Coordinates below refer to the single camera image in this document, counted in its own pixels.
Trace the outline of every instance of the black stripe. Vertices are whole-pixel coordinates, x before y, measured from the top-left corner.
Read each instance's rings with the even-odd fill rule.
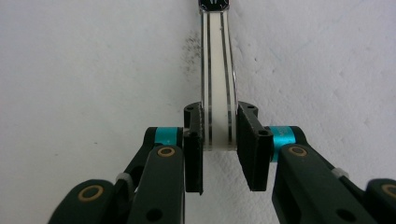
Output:
[[[233,142],[233,126],[232,126],[232,117],[231,117],[231,97],[230,97],[230,79],[228,74],[228,62],[227,62],[227,49],[225,46],[225,27],[224,27],[224,13],[221,12],[220,20],[221,20],[221,39],[223,46],[223,60],[224,60],[224,70],[225,70],[225,86],[227,91],[227,107],[228,107],[228,144]]]
[[[201,16],[201,99],[205,106],[205,51],[204,51],[204,15]]]
[[[212,58],[210,52],[210,13],[207,14],[207,84],[208,84],[208,100],[209,100],[209,108],[208,116],[209,116],[209,145],[212,146]]]

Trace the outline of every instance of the black plastic bracket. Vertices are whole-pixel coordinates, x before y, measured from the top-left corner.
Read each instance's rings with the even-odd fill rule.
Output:
[[[187,105],[184,108],[184,157],[187,192],[204,192],[203,147],[204,116],[201,103]]]
[[[273,204],[280,223],[376,223],[311,147],[282,147]]]
[[[274,154],[273,134],[257,119],[255,105],[239,102],[237,113],[238,158],[250,190],[265,191]]]

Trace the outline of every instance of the gold screw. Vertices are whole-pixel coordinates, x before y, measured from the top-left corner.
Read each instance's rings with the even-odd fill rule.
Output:
[[[381,186],[382,190],[384,190],[385,193],[388,194],[388,196],[396,199],[396,185],[392,185],[392,184],[386,184]]]
[[[87,192],[90,189],[97,189],[98,191],[92,195],[91,197],[85,197],[84,193]],[[82,191],[79,192],[78,194],[78,199],[82,202],[82,203],[88,203],[88,202],[92,202],[95,201],[96,199],[98,199],[104,192],[105,190],[103,189],[102,186],[99,185],[90,185],[87,188],[83,189]]]
[[[161,157],[171,157],[175,154],[175,150],[171,147],[162,147],[158,150],[158,155]]]
[[[289,153],[299,157],[304,157],[308,154],[306,150],[301,147],[289,147]]]

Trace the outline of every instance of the white cable tie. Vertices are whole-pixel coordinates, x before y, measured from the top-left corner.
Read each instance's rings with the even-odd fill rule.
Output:
[[[119,173],[119,175],[117,175],[116,182],[119,180],[123,180],[126,182],[126,185],[128,188],[128,200],[130,202],[132,200],[132,198],[134,197],[134,182],[133,182],[131,176],[127,173]]]

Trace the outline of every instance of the white wall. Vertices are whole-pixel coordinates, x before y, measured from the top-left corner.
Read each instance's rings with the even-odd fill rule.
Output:
[[[361,188],[396,179],[395,2],[230,10],[238,94],[262,124],[302,127]],[[195,0],[1,1],[0,222],[47,222],[76,184],[114,182],[147,127],[182,126],[200,100],[199,32]],[[235,153],[205,154],[205,193],[187,195],[186,214],[277,223],[271,190],[248,190]]]

